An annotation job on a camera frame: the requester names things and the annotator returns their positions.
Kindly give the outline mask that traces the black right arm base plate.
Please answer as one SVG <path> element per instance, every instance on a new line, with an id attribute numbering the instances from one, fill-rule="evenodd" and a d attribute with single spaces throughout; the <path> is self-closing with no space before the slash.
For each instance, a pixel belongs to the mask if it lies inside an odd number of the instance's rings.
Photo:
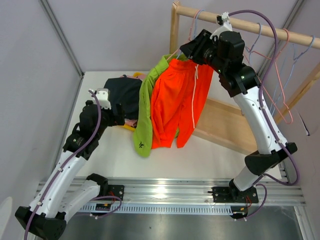
<path id="1" fill-rule="evenodd" d="M 212 195 L 215 203 L 257 204 L 259 202 L 257 189 L 253 186 L 245 191 L 239 191 L 231 186 L 213 186 L 208 193 Z"/>

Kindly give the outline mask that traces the dark navy shorts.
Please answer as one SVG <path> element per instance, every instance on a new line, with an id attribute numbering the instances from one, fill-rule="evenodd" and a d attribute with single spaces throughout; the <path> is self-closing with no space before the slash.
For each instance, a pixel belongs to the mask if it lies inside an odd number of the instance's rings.
<path id="1" fill-rule="evenodd" d="M 140 88 L 142 81 L 127 75 L 109 78 L 104 88 L 109 90 L 109 101 L 112 108 L 117 104 L 122 106 L 124 118 L 137 120 L 139 115 Z"/>

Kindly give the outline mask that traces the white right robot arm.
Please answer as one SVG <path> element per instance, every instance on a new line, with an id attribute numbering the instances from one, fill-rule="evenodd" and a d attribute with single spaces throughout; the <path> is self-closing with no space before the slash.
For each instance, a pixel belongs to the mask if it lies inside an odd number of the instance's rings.
<path id="1" fill-rule="evenodd" d="M 252 195 L 254 184 L 269 169 L 292 158 L 297 145 L 279 131 L 265 105 L 262 83 L 255 70 L 243 63 L 245 42 L 240 33 L 227 30 L 213 35 L 204 29 L 179 49 L 189 60 L 218 73 L 220 84 L 242 110 L 253 133 L 257 150 L 244 158 L 245 167 L 229 182 L 228 196 L 239 203 Z"/>

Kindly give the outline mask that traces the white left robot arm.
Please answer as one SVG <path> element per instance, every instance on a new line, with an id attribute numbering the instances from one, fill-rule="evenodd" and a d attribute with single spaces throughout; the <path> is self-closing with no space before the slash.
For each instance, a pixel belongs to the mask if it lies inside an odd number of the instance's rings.
<path id="1" fill-rule="evenodd" d="M 88 162 L 107 127 L 125 123 L 121 104 L 107 108 L 99 101 L 88 100 L 79 115 L 79 122 L 66 139 L 59 161 L 40 193 L 29 206 L 20 206 L 15 217 L 24 228 L 24 239 L 33 234 L 44 240 L 58 240 L 71 218 L 91 200 L 121 203 L 122 193 L 115 193 L 108 179 L 90 174 L 83 184 L 66 196 L 77 173 Z"/>

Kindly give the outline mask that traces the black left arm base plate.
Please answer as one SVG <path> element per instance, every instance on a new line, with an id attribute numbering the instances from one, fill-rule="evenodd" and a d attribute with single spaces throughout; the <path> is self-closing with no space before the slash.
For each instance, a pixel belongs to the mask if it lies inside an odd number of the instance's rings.
<path id="1" fill-rule="evenodd" d="M 109 184 L 107 189 L 108 196 L 116 196 L 123 200 L 125 193 L 125 186 L 120 184 Z"/>

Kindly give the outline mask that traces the orange shorts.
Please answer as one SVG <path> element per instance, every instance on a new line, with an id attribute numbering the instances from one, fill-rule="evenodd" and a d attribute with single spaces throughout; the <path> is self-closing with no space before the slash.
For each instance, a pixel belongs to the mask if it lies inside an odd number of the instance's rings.
<path id="1" fill-rule="evenodd" d="M 182 148 L 205 106 L 214 71 L 191 60 L 173 59 L 158 78 L 150 99 L 152 148 Z"/>

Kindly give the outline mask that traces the pink patterned shorts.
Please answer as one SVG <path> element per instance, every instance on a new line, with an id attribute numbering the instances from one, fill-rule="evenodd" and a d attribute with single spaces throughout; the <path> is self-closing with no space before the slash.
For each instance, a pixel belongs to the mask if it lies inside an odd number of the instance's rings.
<path id="1" fill-rule="evenodd" d="M 143 80 L 147 75 L 142 72 L 135 72 L 133 75 L 123 74 L 121 82 L 124 86 L 120 89 L 123 91 L 120 102 L 123 104 L 125 113 L 125 124 L 135 128 L 139 115 L 139 95 Z"/>

